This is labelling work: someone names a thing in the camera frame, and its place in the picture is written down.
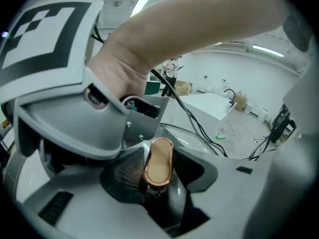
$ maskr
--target faucet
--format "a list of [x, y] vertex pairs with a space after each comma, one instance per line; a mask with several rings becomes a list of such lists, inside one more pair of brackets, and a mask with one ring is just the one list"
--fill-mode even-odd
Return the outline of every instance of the faucet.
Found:
[[235, 104], [235, 96], [236, 96], [236, 93], [235, 93], [235, 91], [233, 91], [232, 89], [226, 89], [226, 90], [224, 90], [224, 92], [226, 92], [227, 90], [230, 90], [230, 91], [233, 92], [233, 94], [234, 94], [234, 96], [233, 96], [233, 98], [232, 98], [232, 100], [231, 100], [231, 107], [233, 107], [234, 104]]

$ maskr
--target black cable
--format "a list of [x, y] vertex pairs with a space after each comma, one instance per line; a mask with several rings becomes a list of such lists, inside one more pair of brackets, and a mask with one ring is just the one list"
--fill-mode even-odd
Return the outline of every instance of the black cable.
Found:
[[254, 157], [254, 155], [255, 155], [257, 149], [258, 149], [259, 147], [261, 148], [261, 146], [264, 144], [265, 141], [267, 141], [268, 138], [269, 138], [269, 136], [267, 136], [267, 137], [253, 150], [253, 152], [250, 154], [249, 158], [253, 158], [253, 157]]
[[277, 115], [277, 117], [276, 117], [275, 120], [274, 120], [274, 123], [273, 123], [274, 126], [273, 126], [273, 128], [271, 129], [271, 131], [270, 131], [270, 134], [269, 134], [269, 136], [268, 136], [268, 141], [267, 141], [266, 146], [265, 146], [265, 148], [264, 148], [264, 150], [263, 150], [262, 153], [264, 153], [264, 152], [266, 151], [266, 149], [267, 149], [267, 147], [268, 147], [268, 145], [269, 145], [269, 143], [270, 143], [270, 141], [271, 141], [271, 138], [272, 138], [272, 136], [274, 135], [274, 131], [275, 131], [275, 129], [277, 128], [277, 127], [276, 127], [276, 123], [277, 123], [278, 119], [280, 118], [281, 111], [282, 111], [282, 109], [280, 109], [279, 114]]
[[[276, 150], [276, 149], [270, 149], [270, 150], [267, 150], [267, 152], [274, 151], [274, 150]], [[257, 161], [257, 160], [259, 159], [260, 155], [261, 155], [261, 154], [259, 154], [258, 156], [253, 157], [253, 158], [250, 159], [250, 160], [252, 160], [252, 161]]]
[[262, 152], [262, 148], [261, 148], [261, 146], [260, 146], [260, 151], [259, 151], [259, 155], [261, 154], [261, 152]]
[[214, 142], [212, 139], [209, 138], [209, 136], [207, 135], [207, 133], [205, 132], [204, 128], [202, 127], [202, 125], [197, 121], [197, 119], [195, 118], [195, 116], [190, 112], [190, 110], [188, 110], [188, 112], [190, 113], [191, 115], [191, 118], [197, 123], [197, 126], [200, 130], [200, 132], [202, 133], [202, 135], [204, 136], [204, 138], [212, 145], [214, 145], [220, 152], [222, 152], [222, 154], [225, 156], [225, 157], [228, 157], [226, 152], [225, 152], [225, 149], [223, 148], [222, 145], [218, 144], [217, 142]]
[[[191, 125], [192, 125], [192, 127], [193, 127], [193, 129], [194, 129], [194, 131], [195, 131], [195, 133], [196, 133], [202, 140], [204, 140], [204, 141], [206, 140], [206, 141], [208, 141], [211, 145], [215, 145], [215, 146], [220, 147], [220, 148], [223, 150], [223, 151], [222, 151], [223, 155], [224, 155], [225, 157], [228, 157], [227, 154], [226, 154], [226, 152], [225, 152], [225, 150], [224, 150], [224, 148], [223, 148], [220, 144], [215, 143], [214, 141], [212, 141], [212, 140], [208, 137], [207, 133], [205, 132], [205, 130], [203, 129], [203, 127], [201, 126], [201, 124], [198, 122], [198, 120], [195, 118], [195, 116], [190, 112], [190, 110], [185, 107], [184, 103], [183, 103], [182, 100], [179, 98], [178, 94], [175, 92], [174, 88], [169, 84], [169, 82], [168, 82], [165, 78], [163, 78], [156, 70], [151, 70], [151, 72], [152, 72], [157, 78], [159, 78], [161, 82], [164, 82], [164, 84], [171, 90], [171, 92], [172, 92], [173, 96], [175, 97], [176, 101], [178, 102], [178, 104], [179, 104], [179, 105], [182, 107], [182, 109], [186, 112], [186, 114], [187, 114], [187, 116], [188, 116], [188, 119], [189, 119], [189, 121], [190, 121], [190, 123], [191, 123]], [[199, 130], [201, 131], [201, 133], [203, 134], [204, 138], [198, 133], [198, 131], [197, 131], [195, 125], [193, 124], [192, 119], [197, 123], [198, 128], [199, 128]]]
[[99, 39], [100, 42], [104, 43], [104, 40], [102, 39], [102, 37], [100, 36], [100, 33], [99, 33], [99, 30], [98, 30], [98, 27], [97, 25], [94, 25], [94, 31]]
[[91, 35], [91, 37], [92, 37], [93, 39], [95, 39], [95, 40], [97, 40], [97, 41], [101, 42], [101, 41], [99, 40], [99, 38], [98, 38], [98, 37], [96, 37], [94, 34], [92, 34], [92, 35]]
[[[159, 125], [169, 126], [169, 127], [173, 127], [173, 128], [177, 128], [177, 129], [183, 130], [183, 131], [185, 131], [185, 132], [187, 132], [187, 133], [195, 134], [195, 133], [192, 132], [192, 131], [189, 131], [189, 130], [187, 130], [187, 129], [184, 129], [184, 128], [179, 127], [179, 126], [176, 126], [176, 125], [172, 125], [172, 124], [168, 124], [168, 123], [160, 123]], [[216, 152], [215, 149], [213, 149], [213, 147], [211, 146], [210, 142], [205, 141], [204, 143], [207, 144], [207, 147], [208, 147], [210, 150]]]

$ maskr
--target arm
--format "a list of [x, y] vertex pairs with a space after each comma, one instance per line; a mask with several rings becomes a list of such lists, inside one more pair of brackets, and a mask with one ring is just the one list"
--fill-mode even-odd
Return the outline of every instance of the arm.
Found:
[[148, 73], [179, 54], [276, 29], [287, 15], [281, 0], [167, 0], [123, 23], [101, 52], [117, 53]]

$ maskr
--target hand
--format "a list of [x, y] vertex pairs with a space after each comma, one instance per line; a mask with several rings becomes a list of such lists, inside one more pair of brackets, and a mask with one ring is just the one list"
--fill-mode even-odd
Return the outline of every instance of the hand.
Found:
[[148, 71], [138, 72], [115, 56], [99, 52], [87, 66], [118, 99], [144, 95]]

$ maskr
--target cardboard box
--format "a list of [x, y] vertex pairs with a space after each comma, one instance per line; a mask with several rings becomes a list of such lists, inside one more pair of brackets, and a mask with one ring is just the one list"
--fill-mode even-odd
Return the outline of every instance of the cardboard box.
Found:
[[174, 88], [179, 97], [187, 96], [189, 94], [190, 84], [189, 82], [176, 81]]
[[236, 93], [235, 102], [237, 103], [235, 109], [239, 112], [243, 112], [247, 103], [247, 96], [242, 93]]

